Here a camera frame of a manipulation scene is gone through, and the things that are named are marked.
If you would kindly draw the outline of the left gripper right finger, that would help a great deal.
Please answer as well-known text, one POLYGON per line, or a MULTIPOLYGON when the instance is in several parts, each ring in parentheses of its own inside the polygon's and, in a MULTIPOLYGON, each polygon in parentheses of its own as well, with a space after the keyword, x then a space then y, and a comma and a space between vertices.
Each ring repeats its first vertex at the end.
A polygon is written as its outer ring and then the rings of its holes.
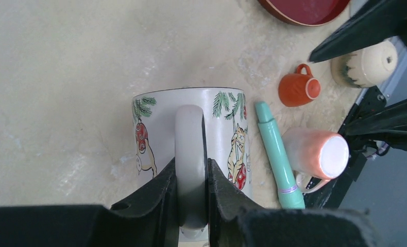
POLYGON ((273 209, 267 209, 236 188, 209 158, 209 246, 277 246, 272 231, 273 209))

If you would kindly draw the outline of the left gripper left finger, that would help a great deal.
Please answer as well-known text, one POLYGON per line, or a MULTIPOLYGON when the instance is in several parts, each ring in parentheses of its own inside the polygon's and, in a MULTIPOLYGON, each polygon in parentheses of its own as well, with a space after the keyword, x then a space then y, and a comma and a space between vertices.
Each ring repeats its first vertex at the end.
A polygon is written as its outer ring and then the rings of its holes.
POLYGON ((175 159, 148 183, 110 210, 126 221, 118 227, 121 246, 177 246, 179 224, 175 159))

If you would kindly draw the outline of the large white cat mug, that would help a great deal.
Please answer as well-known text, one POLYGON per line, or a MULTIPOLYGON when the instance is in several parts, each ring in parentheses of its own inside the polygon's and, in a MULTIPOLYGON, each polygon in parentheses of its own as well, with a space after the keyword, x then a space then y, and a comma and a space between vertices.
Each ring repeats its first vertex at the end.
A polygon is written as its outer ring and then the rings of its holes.
POLYGON ((226 87, 191 87, 137 95, 132 101, 140 184, 175 158, 179 240, 207 241, 206 160, 214 159, 229 183, 252 195, 245 93, 226 87))

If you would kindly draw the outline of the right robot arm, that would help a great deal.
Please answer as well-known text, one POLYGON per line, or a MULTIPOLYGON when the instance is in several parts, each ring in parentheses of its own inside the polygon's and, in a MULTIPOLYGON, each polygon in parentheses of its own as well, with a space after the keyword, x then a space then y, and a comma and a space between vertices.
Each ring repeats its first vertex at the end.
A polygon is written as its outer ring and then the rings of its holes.
POLYGON ((326 60, 336 82, 363 92, 338 131, 349 144, 348 167, 305 197, 308 208, 339 207, 368 158, 407 151, 407 99, 386 103, 407 63, 407 1, 366 1, 309 56, 326 60))

